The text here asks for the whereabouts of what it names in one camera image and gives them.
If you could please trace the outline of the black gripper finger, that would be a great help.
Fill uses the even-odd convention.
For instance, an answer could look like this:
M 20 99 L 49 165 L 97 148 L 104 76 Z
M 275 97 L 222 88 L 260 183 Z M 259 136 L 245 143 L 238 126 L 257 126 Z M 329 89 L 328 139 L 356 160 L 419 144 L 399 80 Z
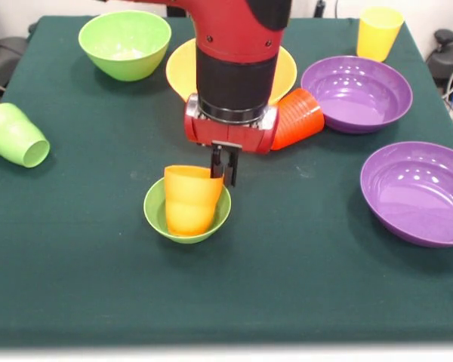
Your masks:
M 225 168 L 225 186 L 234 187 L 236 185 L 239 149 L 236 147 L 230 147 L 227 151 L 229 158 Z
M 221 160 L 222 146 L 213 144 L 211 146 L 211 166 L 210 177 L 212 179 L 219 179 L 223 177 L 223 163 Z

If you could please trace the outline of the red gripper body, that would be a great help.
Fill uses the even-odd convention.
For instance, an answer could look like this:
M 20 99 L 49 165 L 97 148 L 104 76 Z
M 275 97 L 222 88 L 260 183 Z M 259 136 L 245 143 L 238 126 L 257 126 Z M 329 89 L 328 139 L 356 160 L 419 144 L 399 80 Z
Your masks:
M 267 106 L 258 120 L 242 124 L 207 118 L 199 105 L 197 94 L 191 94 L 185 105 L 183 125 L 190 142 L 206 146 L 214 143 L 235 146 L 243 152 L 257 154 L 266 154 L 271 150 L 279 124 L 279 110 L 275 106 Z

